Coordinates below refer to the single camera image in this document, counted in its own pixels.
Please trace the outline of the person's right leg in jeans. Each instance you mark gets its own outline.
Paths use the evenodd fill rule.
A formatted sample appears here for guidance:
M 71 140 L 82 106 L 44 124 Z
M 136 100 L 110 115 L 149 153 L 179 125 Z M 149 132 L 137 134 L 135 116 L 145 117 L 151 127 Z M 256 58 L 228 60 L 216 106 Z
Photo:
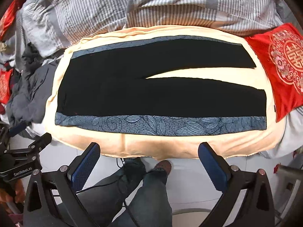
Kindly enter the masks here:
M 163 160 L 147 172 L 127 209 L 110 226 L 172 226 L 172 208 L 166 190 L 171 170 L 170 161 Z

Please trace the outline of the dark grey shirt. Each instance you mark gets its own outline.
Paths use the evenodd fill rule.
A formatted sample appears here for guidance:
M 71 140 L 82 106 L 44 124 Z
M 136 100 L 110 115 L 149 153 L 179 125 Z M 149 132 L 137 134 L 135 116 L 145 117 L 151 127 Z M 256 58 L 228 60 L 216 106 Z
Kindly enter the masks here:
M 36 47 L 29 43 L 22 56 L 22 72 L 14 84 L 6 104 L 11 126 L 20 122 L 40 124 L 45 115 L 46 101 L 50 97 L 54 73 L 64 53 L 63 49 L 43 58 Z

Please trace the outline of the person's leg in jeans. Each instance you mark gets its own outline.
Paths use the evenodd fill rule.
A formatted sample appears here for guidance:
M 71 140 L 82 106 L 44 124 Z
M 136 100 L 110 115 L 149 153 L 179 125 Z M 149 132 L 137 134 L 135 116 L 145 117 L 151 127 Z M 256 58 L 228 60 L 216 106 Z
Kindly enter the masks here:
M 140 158 L 127 158 L 122 168 L 78 193 L 77 197 L 98 226 L 108 226 L 145 174 L 145 165 Z
M 147 172 L 127 209 L 110 226 L 172 226 L 172 208 L 166 190 L 171 170 L 170 161 L 163 160 Z

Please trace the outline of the peach blanket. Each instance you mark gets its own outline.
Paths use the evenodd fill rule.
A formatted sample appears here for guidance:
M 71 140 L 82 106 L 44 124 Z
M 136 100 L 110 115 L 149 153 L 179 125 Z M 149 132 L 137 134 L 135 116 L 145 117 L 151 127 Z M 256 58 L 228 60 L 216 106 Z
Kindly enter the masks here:
M 241 44 L 248 52 L 256 67 L 244 68 L 207 68 L 178 70 L 169 73 L 171 77 L 200 77 L 202 79 L 223 80 L 243 84 L 266 92 L 266 120 L 264 131 L 246 131 L 233 134 L 212 136 L 153 136 L 122 133 L 90 131 L 77 127 L 57 126 L 55 113 L 58 106 L 58 90 L 71 58 L 76 52 L 98 46 L 109 46 L 114 43 L 132 43 L 160 36 L 197 35 L 227 43 Z M 53 139 L 70 147 L 84 150 L 91 142 L 101 147 L 101 153 L 110 157 L 149 156 L 154 159 L 197 158 L 197 149 L 201 142 L 208 142 L 212 148 L 225 158 L 250 156 L 255 153 L 273 149 L 284 134 L 285 120 L 276 121 L 274 96 L 271 83 L 253 49 L 248 42 L 239 36 L 219 30 L 196 26 L 154 26 L 149 28 L 134 27 L 115 32 L 83 38 L 78 44 L 65 50 L 63 58 L 54 75 L 52 94 L 46 103 L 43 120 L 45 130 Z

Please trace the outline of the person's left leg in jeans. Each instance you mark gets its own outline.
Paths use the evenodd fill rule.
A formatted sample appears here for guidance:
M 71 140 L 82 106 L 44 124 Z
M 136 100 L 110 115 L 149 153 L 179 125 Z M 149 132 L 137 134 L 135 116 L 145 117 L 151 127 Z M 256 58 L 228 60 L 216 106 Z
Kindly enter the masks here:
M 78 193 L 77 197 L 98 226 L 108 226 L 145 174 L 145 165 L 140 158 L 127 158 L 122 168 Z

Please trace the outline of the red embroidered pillow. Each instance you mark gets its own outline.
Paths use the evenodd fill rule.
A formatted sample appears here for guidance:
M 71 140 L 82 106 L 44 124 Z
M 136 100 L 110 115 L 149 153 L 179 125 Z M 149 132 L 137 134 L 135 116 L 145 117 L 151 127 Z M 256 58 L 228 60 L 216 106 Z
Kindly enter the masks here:
M 302 35 L 283 24 L 263 34 L 245 38 L 271 83 L 276 121 L 302 106 Z

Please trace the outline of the black pants with blue trim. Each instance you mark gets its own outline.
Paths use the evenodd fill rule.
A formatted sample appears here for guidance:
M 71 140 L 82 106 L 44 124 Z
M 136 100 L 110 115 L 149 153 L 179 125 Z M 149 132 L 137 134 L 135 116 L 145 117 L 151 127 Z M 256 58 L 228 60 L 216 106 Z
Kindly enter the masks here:
M 55 124 L 154 136 L 265 130 L 264 90 L 165 76 L 175 70 L 255 66 L 241 44 L 201 36 L 163 36 L 76 51 L 59 87 Z

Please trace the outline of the grey striped duvet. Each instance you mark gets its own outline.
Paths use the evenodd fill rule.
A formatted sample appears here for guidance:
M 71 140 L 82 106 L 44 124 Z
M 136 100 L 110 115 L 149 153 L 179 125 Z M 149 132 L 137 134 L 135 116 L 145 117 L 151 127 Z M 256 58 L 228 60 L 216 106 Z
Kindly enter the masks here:
M 239 36 L 298 22 L 284 0 L 26 0 L 16 40 L 44 58 L 85 37 L 131 27 L 202 26 Z

